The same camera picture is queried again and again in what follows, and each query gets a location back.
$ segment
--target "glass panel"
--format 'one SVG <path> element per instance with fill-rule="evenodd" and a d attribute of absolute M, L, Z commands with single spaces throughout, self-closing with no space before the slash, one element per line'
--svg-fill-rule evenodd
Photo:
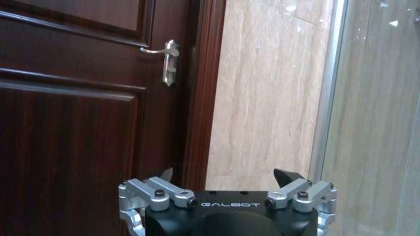
<path fill-rule="evenodd" d="M 349 0 L 323 179 L 331 235 L 420 235 L 419 0 Z"/>
<path fill-rule="evenodd" d="M 128 30 L 137 28 L 139 0 L 17 0 Z"/>

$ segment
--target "wall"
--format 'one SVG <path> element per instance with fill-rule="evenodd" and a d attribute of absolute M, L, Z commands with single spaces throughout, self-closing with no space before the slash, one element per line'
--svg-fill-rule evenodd
<path fill-rule="evenodd" d="M 207 189 L 307 175 L 333 0 L 228 0 Z"/>
<path fill-rule="evenodd" d="M 323 179 L 337 236 L 420 235 L 419 0 L 351 0 Z"/>

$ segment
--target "lever handle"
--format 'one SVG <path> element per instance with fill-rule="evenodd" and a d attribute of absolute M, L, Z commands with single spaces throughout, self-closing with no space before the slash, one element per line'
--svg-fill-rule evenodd
<path fill-rule="evenodd" d="M 161 50 L 148 50 L 145 48 L 140 48 L 140 51 L 144 53 L 151 53 L 151 54 L 164 54 L 168 53 L 171 56 L 177 57 L 179 56 L 179 50 L 175 48 L 167 48 L 167 49 L 161 49 Z"/>
<path fill-rule="evenodd" d="M 145 48 L 140 48 L 140 51 L 144 53 L 151 53 L 151 54 L 161 53 L 165 55 L 163 82 L 169 87 L 175 83 L 175 77 L 176 77 L 176 61 L 177 61 L 177 56 L 179 56 L 177 44 L 175 43 L 173 40 L 169 40 L 165 43 L 165 49 L 153 51 Z"/>

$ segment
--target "bolt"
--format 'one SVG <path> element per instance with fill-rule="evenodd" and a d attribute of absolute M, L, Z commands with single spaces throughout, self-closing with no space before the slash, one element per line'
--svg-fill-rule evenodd
<path fill-rule="evenodd" d="M 189 209 L 195 208 L 197 206 L 197 199 L 189 199 L 189 201 L 187 202 L 187 207 Z"/>
<path fill-rule="evenodd" d="M 297 198 L 299 199 L 308 199 L 308 193 L 305 191 L 300 191 L 297 193 Z"/>
<path fill-rule="evenodd" d="M 165 195 L 165 191 L 163 189 L 156 189 L 155 197 L 163 197 Z"/>
<path fill-rule="evenodd" d="M 265 199 L 264 204 L 268 209 L 273 209 L 276 207 L 276 203 L 271 199 Z"/>

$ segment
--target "wooden door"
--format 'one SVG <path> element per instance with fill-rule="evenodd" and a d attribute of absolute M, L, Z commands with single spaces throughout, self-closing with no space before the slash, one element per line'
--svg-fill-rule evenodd
<path fill-rule="evenodd" d="M 0 235 L 120 235 L 119 183 L 177 167 L 188 2 L 0 0 Z"/>

